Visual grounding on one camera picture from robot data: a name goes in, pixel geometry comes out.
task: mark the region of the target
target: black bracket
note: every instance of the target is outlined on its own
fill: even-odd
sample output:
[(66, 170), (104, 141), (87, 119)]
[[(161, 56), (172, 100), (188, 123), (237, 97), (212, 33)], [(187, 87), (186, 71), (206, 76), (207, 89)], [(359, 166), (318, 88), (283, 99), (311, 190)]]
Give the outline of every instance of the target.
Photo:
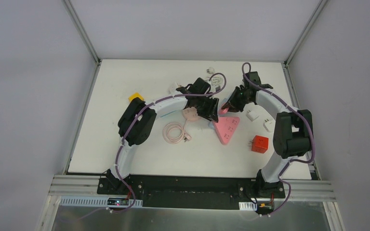
[(262, 176), (262, 170), (260, 169), (256, 176), (256, 182), (252, 187), (252, 196), (270, 198), (274, 195), (274, 198), (285, 198), (284, 185), (282, 182), (268, 183)]
[(105, 178), (100, 176), (97, 187), (97, 194), (123, 194), (125, 193), (125, 185), (113, 176), (111, 170), (108, 169), (104, 174)]
[[(134, 121), (137, 114), (144, 107), (145, 102), (138, 97), (134, 98), (131, 101), (118, 122), (119, 135), (121, 137), (124, 136), (130, 124)], [(146, 141), (146, 139), (149, 137), (149, 134), (151, 133), (151, 129), (154, 125), (156, 117), (157, 113), (155, 113), (155, 110), (150, 108), (144, 110), (141, 119), (138, 119), (135, 122), (134, 126), (131, 128), (130, 133), (127, 135), (126, 141), (128, 141), (129, 146), (132, 146), (133, 144), (139, 145)]]
[[(273, 89), (270, 84), (262, 84), (259, 74), (257, 71), (248, 72), (246, 76), (254, 84), (267, 89)], [(222, 106), (222, 109), (228, 108), (229, 112), (243, 112), (245, 105), (253, 102), (256, 103), (256, 93), (259, 91), (257, 88), (250, 85), (250, 83), (243, 78), (243, 84), (239, 87), (235, 87), (232, 95), (229, 97), (229, 100)]]
[[(211, 85), (201, 78), (190, 84), (189, 87), (179, 87), (176, 90), (183, 94), (205, 94), (209, 91)], [(218, 118), (218, 98), (206, 97), (196, 97), (196, 96), (186, 96), (188, 102), (185, 108), (195, 107), (198, 116), (207, 119), (209, 121), (219, 122)]]
[[(311, 131), (313, 131), (311, 112), (308, 110), (298, 110), (297, 112), (307, 120)], [(293, 132), (292, 126), (298, 128), (299, 131)], [(304, 122), (293, 112), (277, 114), (273, 146), (276, 153), (283, 159), (290, 156), (303, 156), (306, 152), (311, 151), (309, 132)]]

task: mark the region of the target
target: triangular power strip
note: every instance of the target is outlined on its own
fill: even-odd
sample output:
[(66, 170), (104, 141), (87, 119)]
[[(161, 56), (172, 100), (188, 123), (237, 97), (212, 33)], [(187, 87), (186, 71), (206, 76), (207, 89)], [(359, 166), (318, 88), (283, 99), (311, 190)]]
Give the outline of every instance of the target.
[(213, 123), (216, 134), (223, 145), (227, 145), (240, 122), (239, 117), (219, 117), (218, 123)]

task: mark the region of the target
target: white wall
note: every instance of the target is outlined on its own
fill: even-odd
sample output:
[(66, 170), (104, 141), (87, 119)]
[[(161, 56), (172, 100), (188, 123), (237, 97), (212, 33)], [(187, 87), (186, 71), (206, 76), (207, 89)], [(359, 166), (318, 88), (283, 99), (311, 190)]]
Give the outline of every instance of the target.
[(347, 230), (370, 230), (370, 0), (331, 0), (291, 64)]
[(0, 0), (0, 230), (33, 230), (94, 72), (61, 1)]
[(284, 61), (319, 0), (73, 0), (100, 58)]

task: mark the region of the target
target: red power adapter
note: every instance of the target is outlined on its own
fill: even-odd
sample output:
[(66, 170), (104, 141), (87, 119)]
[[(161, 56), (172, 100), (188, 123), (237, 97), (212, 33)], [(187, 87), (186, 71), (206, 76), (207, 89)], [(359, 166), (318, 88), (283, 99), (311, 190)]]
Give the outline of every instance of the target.
[(257, 153), (265, 153), (269, 148), (269, 138), (255, 136), (251, 143), (251, 150)]

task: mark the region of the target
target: wire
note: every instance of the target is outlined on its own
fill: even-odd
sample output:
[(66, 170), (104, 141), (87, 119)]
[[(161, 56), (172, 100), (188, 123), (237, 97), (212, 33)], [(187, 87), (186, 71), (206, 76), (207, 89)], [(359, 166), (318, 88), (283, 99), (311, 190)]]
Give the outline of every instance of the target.
[(250, 81), (250, 79), (246, 76), (246, 73), (245, 73), (245, 65), (248, 65), (249, 66), (249, 72), (251, 71), (251, 65), (250, 63), (248, 62), (245, 62), (244, 64), (242, 64), (242, 73), (243, 73), (243, 77), (250, 83), (250, 85), (252, 85), (254, 88), (256, 89), (259, 89), (259, 90), (262, 90), (266, 93), (269, 93), (270, 95), (272, 95), (273, 97), (275, 97), (282, 105), (284, 105), (287, 109), (289, 109), (291, 112), (293, 112), (296, 116), (298, 116), (305, 124), (305, 127), (308, 131), (308, 134), (310, 136), (310, 143), (311, 143), (311, 158), (307, 161), (304, 161), (304, 160), (299, 160), (299, 159), (293, 159), (293, 160), (290, 160), (285, 166), (284, 168), (280, 171), (280, 173), (278, 174), (278, 178), (279, 180), (282, 182), (282, 183), (285, 183), (289, 186), (289, 192), (286, 196), (286, 199), (283, 201), (283, 203), (277, 208), (275, 209), (273, 212), (269, 213), (269, 215), (275, 213), (276, 211), (280, 210), (284, 205), (285, 203), (288, 201), (288, 199), (290, 198), (290, 194), (291, 194), (291, 185), (290, 183), (288, 183), (287, 181), (284, 181), (281, 179), (281, 176), (283, 175), (283, 173), (287, 170), (287, 168), (289, 167), (289, 165), (292, 163), (292, 162), (300, 162), (300, 163), (304, 163), (304, 164), (310, 164), (311, 162), (314, 161), (315, 157), (316, 157), (316, 146), (315, 146), (315, 143), (314, 143), (314, 137), (313, 137), (313, 132), (311, 130), (311, 127), (310, 127), (310, 124), (308, 123), (308, 121), (300, 114), (298, 113), (297, 111), (295, 111), (292, 107), (290, 107), (282, 98), (280, 98), (278, 95), (274, 94), (273, 92), (269, 91), (268, 89), (265, 89), (265, 88), (262, 88), (256, 84), (254, 84), (252, 81)]
[(207, 77), (207, 78), (205, 78), (205, 81), (209, 81), (210, 84), (214, 85), (214, 86), (220, 86), (224, 82), (223, 78), (221, 78), (219, 76), (216, 76), (216, 77), (213, 77), (213, 78)]
[(251, 199), (251, 197), (248, 196), (248, 194), (246, 193), (246, 190), (243, 190), (243, 192), (245, 193), (245, 196), (253, 203), (253, 204), (257, 204), (257, 198), (256, 197), (253, 197), (255, 201), (253, 201)]
[[(164, 137), (164, 140), (170, 144), (176, 144), (176, 143), (179, 143), (181, 142), (184, 137), (185, 137), (185, 125), (186, 123), (188, 122), (188, 120), (185, 121), (185, 124), (182, 126), (180, 123), (178, 122), (173, 122), (173, 123), (169, 123), (167, 124), (164, 129), (162, 130), (162, 136)], [(170, 136), (170, 132), (172, 130), (179, 130), (181, 132), (181, 134), (177, 137), (172, 137)]]
[[(173, 97), (185, 97), (185, 96), (212, 96), (212, 95), (215, 95), (221, 91), (223, 91), (223, 89), (226, 87), (226, 77), (224, 74), (222, 73), (215, 73), (213, 74), (209, 80), (211, 80), (213, 77), (217, 76), (217, 75), (221, 75), (224, 79), (224, 85), (222, 88), (220, 88), (218, 91), (216, 92), (213, 92), (213, 93), (207, 93), (207, 94), (177, 94), (177, 95), (174, 95)], [(136, 197), (135, 197), (135, 193), (134, 191), (131, 189), (131, 187), (129, 187), (128, 183), (123, 179), (123, 177), (120, 175), (120, 172), (119, 172), (119, 169), (118, 169), (118, 161), (119, 161), (119, 156), (120, 156), (120, 153), (121, 153), (121, 150), (122, 148), (124, 147), (124, 143), (125, 143), (125, 139), (127, 138), (128, 134), (130, 133), (131, 129), (133, 128), (135, 122), (137, 122), (138, 118), (142, 115), (142, 113), (149, 107), (157, 104), (157, 103), (160, 103), (164, 100), (169, 100), (169, 99), (172, 99), (172, 96), (167, 96), (167, 97), (164, 97), (164, 98), (161, 98), (159, 100), (156, 100), (155, 102), (152, 102), (150, 104), (147, 104), (145, 107), (143, 107), (137, 114), (137, 116), (134, 118), (134, 120), (131, 122), (130, 126), (128, 127), (127, 131), (125, 132), (124, 136), (121, 138), (121, 146), (119, 147), (118, 151), (117, 151), (117, 157), (116, 157), (116, 161), (115, 161), (115, 166), (116, 166), (116, 172), (117, 172), (117, 176), (119, 177), (120, 181), (125, 185), (127, 186), (127, 188), (130, 190), (131, 192), (131, 195), (132, 195), (132, 199), (133, 199), (133, 202), (131, 205), (129, 205), (128, 207), (126, 207), (125, 209), (123, 210), (118, 210), (118, 211), (115, 211), (115, 213), (120, 213), (120, 212), (125, 212), (127, 211), (128, 209), (130, 209), (131, 207), (134, 206), (135, 204), (135, 201), (136, 201)]]

